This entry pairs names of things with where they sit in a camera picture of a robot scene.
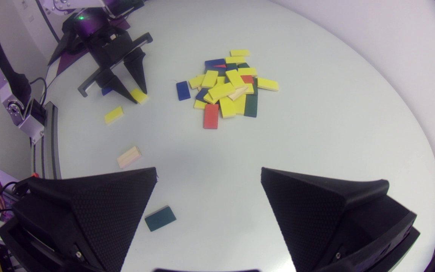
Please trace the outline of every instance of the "blue block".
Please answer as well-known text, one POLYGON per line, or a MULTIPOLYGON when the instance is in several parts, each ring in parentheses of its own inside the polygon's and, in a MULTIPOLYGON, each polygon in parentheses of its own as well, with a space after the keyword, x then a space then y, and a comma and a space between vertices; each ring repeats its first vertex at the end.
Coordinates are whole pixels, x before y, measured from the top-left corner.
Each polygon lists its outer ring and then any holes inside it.
POLYGON ((186 100, 190 98, 189 87, 187 81, 179 82, 176 84, 177 95, 179 96, 179 101, 186 100))
POLYGON ((107 93, 110 93, 112 91, 111 88, 103 88, 102 89, 102 95, 106 95, 107 93))
POLYGON ((202 89, 199 91, 199 93, 197 93, 197 95, 196 95, 196 99, 199 100, 199 101, 202 101, 202 102, 204 102, 204 103, 207 103, 207 101, 204 100, 204 95, 207 94, 207 90, 208 90, 208 88, 202 88, 202 89))
POLYGON ((236 63, 228 63, 226 64, 226 71, 238 69, 238 65, 236 63))
POLYGON ((218 76, 225 76, 226 75, 226 68, 224 68, 224 67, 215 67, 215 66, 208 66, 207 65, 204 73, 206 73, 207 70, 217 71, 219 73, 218 76))
POLYGON ((149 227, 150 231, 160 229, 161 227, 164 227, 166 224, 174 222, 175 220, 177 220, 176 216, 169 206, 164 207, 145 218, 145 222, 147 223, 147 227, 149 227))
POLYGON ((218 59, 218 60, 206 60, 204 62, 205 66, 214 66, 214 65, 226 65, 226 61, 224 59, 218 59))

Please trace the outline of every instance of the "dark green block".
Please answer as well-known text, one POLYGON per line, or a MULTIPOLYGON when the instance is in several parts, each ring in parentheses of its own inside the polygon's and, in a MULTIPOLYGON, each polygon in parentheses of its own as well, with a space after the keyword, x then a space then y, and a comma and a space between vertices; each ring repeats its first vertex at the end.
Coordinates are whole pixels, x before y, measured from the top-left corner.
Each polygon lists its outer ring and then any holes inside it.
POLYGON ((238 64, 238 68, 249 68, 249 65, 247 65, 246 62, 244 62, 242 64, 238 64))
POLYGON ((246 96, 245 116, 256 117, 258 113, 258 96, 248 94, 246 96))
POLYGON ((226 64, 226 71, 238 69, 238 65, 236 63, 228 63, 226 64))
POLYGON ((258 79, 256 79, 255 77, 253 78, 253 94, 248 94, 248 95, 258 95, 258 79))
POLYGON ((150 231, 160 229, 161 227, 164 227, 166 224, 174 222, 175 220, 176 217, 169 206, 164 207, 145 218, 145 222, 147 223, 150 231))

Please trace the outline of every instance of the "red block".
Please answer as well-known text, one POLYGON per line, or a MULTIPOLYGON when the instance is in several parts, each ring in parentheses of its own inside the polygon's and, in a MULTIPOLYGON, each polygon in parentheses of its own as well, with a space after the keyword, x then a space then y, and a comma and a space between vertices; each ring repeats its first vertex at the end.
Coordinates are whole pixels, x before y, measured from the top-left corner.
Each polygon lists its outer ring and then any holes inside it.
POLYGON ((246 75, 246 76, 241 76, 241 78, 243 79, 243 81, 245 83, 251 83, 251 84, 253 84, 253 76, 246 75))
POLYGON ((204 128, 217 129, 218 128, 219 105, 207 104, 204 109, 204 128))

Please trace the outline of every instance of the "white wall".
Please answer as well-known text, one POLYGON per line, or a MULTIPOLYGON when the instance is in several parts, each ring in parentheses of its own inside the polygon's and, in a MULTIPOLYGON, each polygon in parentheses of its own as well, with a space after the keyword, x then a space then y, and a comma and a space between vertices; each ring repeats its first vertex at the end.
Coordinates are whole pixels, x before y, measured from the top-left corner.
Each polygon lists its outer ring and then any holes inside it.
POLYGON ((324 27, 368 60, 409 106, 435 156, 434 0, 273 1, 324 27))
MULTIPOLYGON (((0 42, 9 62, 29 80, 46 74, 46 58, 31 40, 11 1, 0 0, 0 42)), ((42 84, 34 84, 33 94, 41 96, 42 84)), ((31 174, 29 137, 15 126, 0 102, 0 169, 17 178, 31 174)))

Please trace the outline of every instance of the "pile of blocks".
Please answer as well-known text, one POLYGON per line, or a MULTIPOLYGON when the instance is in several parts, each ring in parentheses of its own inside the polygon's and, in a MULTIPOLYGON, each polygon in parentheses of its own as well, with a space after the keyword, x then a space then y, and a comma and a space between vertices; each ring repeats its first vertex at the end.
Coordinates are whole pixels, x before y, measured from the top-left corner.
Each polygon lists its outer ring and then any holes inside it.
MULTIPOLYGON (((257 77, 255 68, 249 67, 245 57, 248 50, 231 50, 231 56, 204 62, 205 74, 190 79, 189 86, 197 89, 194 108, 204 110, 204 128, 217 129, 219 110, 223 118, 244 115, 256 117, 258 88, 278 91, 276 81, 257 77)), ((176 84, 179 100, 190 99, 187 81, 176 84)))

